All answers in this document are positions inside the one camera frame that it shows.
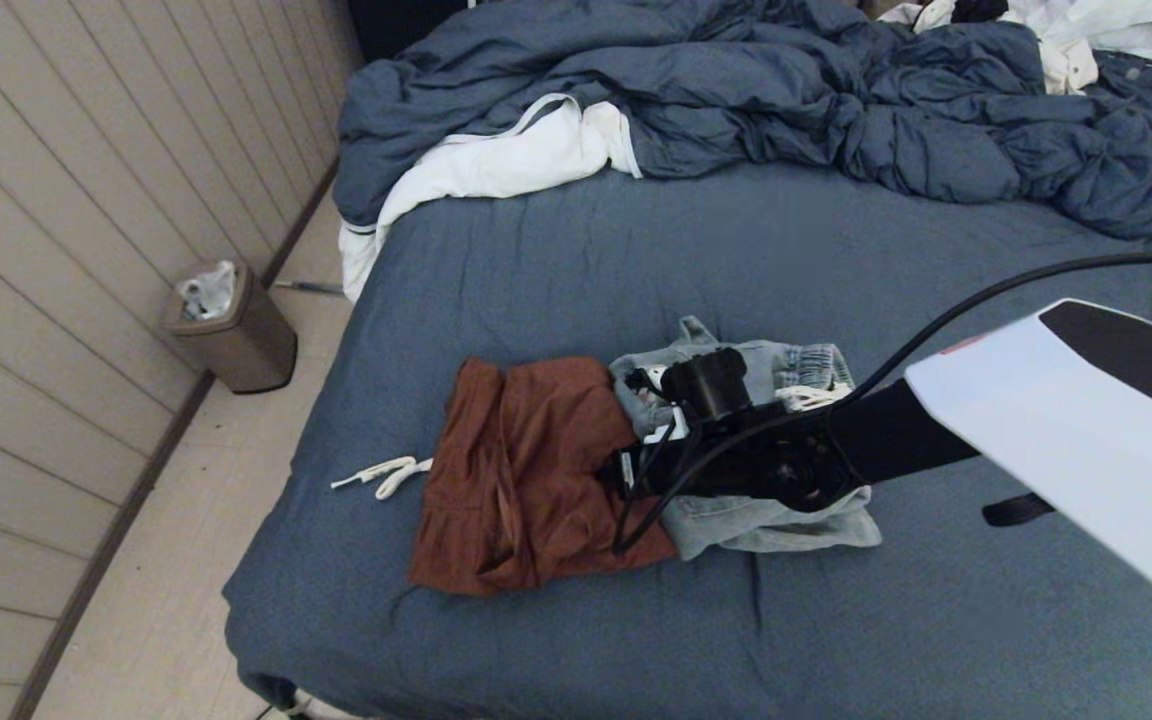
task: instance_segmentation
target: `plastic bag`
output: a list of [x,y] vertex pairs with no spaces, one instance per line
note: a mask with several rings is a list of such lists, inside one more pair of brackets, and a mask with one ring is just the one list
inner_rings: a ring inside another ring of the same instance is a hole
[[177,283],[177,293],[184,300],[187,320],[210,320],[228,313],[234,300],[234,264],[220,260],[212,272]]

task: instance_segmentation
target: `white drawstring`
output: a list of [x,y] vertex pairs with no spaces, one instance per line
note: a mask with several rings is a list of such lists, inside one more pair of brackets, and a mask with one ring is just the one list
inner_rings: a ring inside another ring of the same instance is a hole
[[376,500],[385,500],[385,498],[394,495],[394,492],[397,492],[397,486],[401,486],[407,478],[416,473],[427,473],[433,465],[433,457],[417,462],[411,455],[403,455],[402,457],[385,460],[370,468],[358,470],[357,473],[349,475],[346,479],[332,483],[331,487],[339,488],[355,480],[366,484],[379,478],[380,475],[391,473],[388,478],[385,478],[384,483],[380,483],[380,487],[376,488]]
[[816,407],[828,406],[849,392],[851,392],[851,386],[846,382],[833,384],[833,389],[790,386],[778,389],[776,400],[783,400],[785,409],[790,411],[790,414],[803,414],[804,410],[813,410]]

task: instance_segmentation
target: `bed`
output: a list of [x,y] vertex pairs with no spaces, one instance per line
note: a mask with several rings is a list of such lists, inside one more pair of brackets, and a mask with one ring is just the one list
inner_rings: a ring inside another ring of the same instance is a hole
[[[1059,515],[984,524],[980,507],[1024,492],[984,460],[877,488],[876,548],[710,550],[493,598],[407,583],[419,484],[384,502],[328,487],[429,456],[467,356],[612,361],[696,314],[723,341],[836,343],[864,377],[987,283],[1143,250],[1152,232],[1111,237],[1049,202],[955,204],[801,162],[424,202],[388,229],[225,588],[238,674],[279,707],[300,689],[399,719],[1152,719],[1152,586]],[[1152,266],[1011,291],[922,354],[1068,296],[1152,320]]]

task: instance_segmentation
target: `trash can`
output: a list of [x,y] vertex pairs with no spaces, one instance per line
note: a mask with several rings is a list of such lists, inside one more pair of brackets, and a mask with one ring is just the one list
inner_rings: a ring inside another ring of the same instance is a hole
[[[195,265],[182,282],[215,270],[215,264]],[[279,313],[270,294],[252,278],[251,270],[234,262],[234,293],[223,314],[205,320],[187,316],[185,301],[172,294],[162,327],[180,343],[202,356],[220,382],[232,392],[266,392],[291,382],[296,367],[296,331]]]

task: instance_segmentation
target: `baseboard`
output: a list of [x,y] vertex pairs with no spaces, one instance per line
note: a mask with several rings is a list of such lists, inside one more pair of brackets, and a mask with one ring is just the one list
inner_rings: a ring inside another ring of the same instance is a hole
[[[262,273],[262,286],[270,287],[270,283],[273,283],[274,278],[278,276],[279,270],[283,268],[288,256],[291,255],[291,250],[301,238],[301,234],[305,232],[306,225],[310,223],[310,218],[314,217],[314,211],[319,209],[323,196],[332,187],[335,172],[338,172],[338,164],[339,160],[334,161],[332,167],[328,168],[323,181],[314,188],[314,196],[310,197],[310,202],[305,209],[301,210],[301,215],[296,219],[296,223],[293,223],[291,228],[287,232],[282,245],[274,252],[274,258],[270,260],[268,267]],[[105,571],[109,569],[109,562],[113,562],[120,544],[123,544],[123,538],[127,537],[128,530],[132,528],[132,521],[141,514],[141,507],[145,506],[150,492],[154,491],[159,475],[162,473],[166,464],[168,464],[168,460],[172,458],[180,438],[184,437],[185,430],[189,429],[189,423],[194,419],[194,415],[197,414],[198,407],[202,406],[202,401],[205,400],[207,391],[211,389],[212,382],[215,382],[215,376],[212,376],[210,372],[205,372],[202,374],[202,378],[198,378],[198,382],[195,384],[192,391],[189,391],[189,397],[185,399],[184,404],[180,407],[177,414],[172,419],[172,424],[168,425],[162,438],[159,439],[154,455],[150,456],[145,469],[141,471],[141,477],[137,478],[136,486],[132,486],[132,492],[127,498],[127,501],[123,502],[122,507],[119,507],[118,515],[114,516],[114,523],[109,524],[109,530],[106,530],[105,537],[101,538],[100,547],[96,548],[96,555],[92,556],[91,562],[88,562],[88,569],[83,573],[78,586],[74,589],[74,593],[69,597],[69,602],[65,604],[65,612],[61,612],[60,619],[56,620],[56,628],[52,630],[46,647],[41,651],[41,655],[38,657],[38,661],[31,673],[29,673],[29,680],[24,684],[22,692],[20,692],[17,703],[15,703],[15,707],[12,711],[12,720],[29,720],[33,717],[33,712],[38,707],[38,702],[41,700],[41,694],[44,694],[47,683],[51,681],[51,675],[55,673],[56,665],[60,665],[60,657],[65,654],[65,646],[68,646],[69,639],[74,636],[74,630],[78,628],[78,620],[82,619],[83,611],[88,609],[88,602],[91,602],[92,596],[96,594],[96,589],[99,588],[101,578],[105,577]]]

